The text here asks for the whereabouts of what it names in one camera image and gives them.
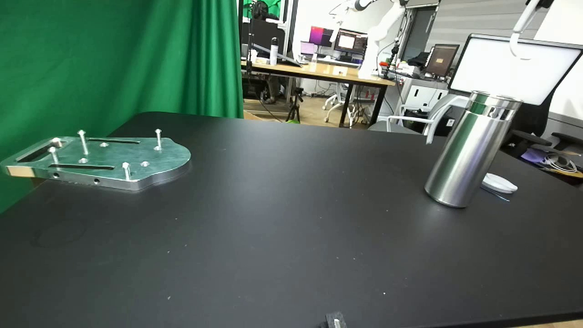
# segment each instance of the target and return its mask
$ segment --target stainless steel cylinder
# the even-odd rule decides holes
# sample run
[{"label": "stainless steel cylinder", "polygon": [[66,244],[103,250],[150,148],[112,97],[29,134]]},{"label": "stainless steel cylinder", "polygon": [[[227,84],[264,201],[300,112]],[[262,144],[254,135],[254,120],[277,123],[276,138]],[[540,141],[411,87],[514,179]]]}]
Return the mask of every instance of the stainless steel cylinder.
[{"label": "stainless steel cylinder", "polygon": [[425,183],[429,196],[463,208],[480,187],[521,100],[474,91]]}]

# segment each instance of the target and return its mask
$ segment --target black tabletop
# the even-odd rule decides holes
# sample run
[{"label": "black tabletop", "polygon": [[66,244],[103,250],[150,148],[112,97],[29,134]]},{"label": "black tabletop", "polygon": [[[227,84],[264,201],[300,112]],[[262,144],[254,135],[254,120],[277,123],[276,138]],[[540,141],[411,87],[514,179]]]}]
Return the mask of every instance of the black tabletop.
[{"label": "black tabletop", "polygon": [[146,113],[188,147],[128,193],[45,182],[0,215],[2,327],[517,326],[583,316],[583,194],[499,154],[510,202],[423,191],[443,140]]}]

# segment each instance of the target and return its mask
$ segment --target metal pin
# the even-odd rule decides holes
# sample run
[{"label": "metal pin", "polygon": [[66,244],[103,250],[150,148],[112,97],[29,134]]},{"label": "metal pin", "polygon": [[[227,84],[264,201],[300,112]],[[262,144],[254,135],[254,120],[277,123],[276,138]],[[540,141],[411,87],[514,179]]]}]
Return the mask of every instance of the metal pin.
[{"label": "metal pin", "polygon": [[162,140],[160,138],[160,133],[161,132],[162,132],[162,130],[156,129],[156,138],[158,139],[158,146],[154,147],[154,150],[155,151],[162,150]]},{"label": "metal pin", "polygon": [[57,149],[55,147],[51,147],[48,149],[48,152],[52,155],[52,161],[55,164],[59,164],[59,159],[57,158]]},{"label": "metal pin", "polygon": [[56,145],[57,145],[57,147],[59,147],[59,148],[60,148],[60,147],[63,147],[63,143],[61,142],[61,139],[60,139],[60,138],[53,138],[53,139],[52,139],[52,143],[53,143],[53,144],[56,144]]},{"label": "metal pin", "polygon": [[83,154],[89,155],[89,151],[87,150],[87,143],[85,142],[85,131],[79,130],[79,132],[77,132],[77,133],[81,137],[81,145],[83,146]]},{"label": "metal pin", "polygon": [[129,172],[129,163],[128,162],[124,162],[121,165],[121,167],[124,168],[124,171],[125,171],[125,179],[129,181],[129,175],[130,175],[130,172]]}]

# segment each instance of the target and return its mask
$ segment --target white bottle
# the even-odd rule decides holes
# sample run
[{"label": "white bottle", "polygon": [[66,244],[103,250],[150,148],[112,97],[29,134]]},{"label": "white bottle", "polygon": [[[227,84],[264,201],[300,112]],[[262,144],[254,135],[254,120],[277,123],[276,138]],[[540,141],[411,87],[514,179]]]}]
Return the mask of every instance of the white bottle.
[{"label": "white bottle", "polygon": [[269,64],[277,65],[278,63],[278,38],[274,37],[271,39],[271,52],[269,53]]}]

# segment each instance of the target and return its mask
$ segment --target aluminum fixture plate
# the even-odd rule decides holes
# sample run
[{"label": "aluminum fixture plate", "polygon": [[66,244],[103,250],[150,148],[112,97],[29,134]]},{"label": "aluminum fixture plate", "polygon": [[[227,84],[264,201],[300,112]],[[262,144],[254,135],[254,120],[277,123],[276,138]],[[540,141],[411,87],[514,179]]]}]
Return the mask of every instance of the aluminum fixture plate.
[{"label": "aluminum fixture plate", "polygon": [[[169,138],[85,138],[85,141],[87,155],[82,138],[57,137],[26,148],[3,160],[0,166],[10,176],[140,190],[179,176],[188,170],[190,163],[190,151]],[[128,175],[124,162],[129,164]]]}]

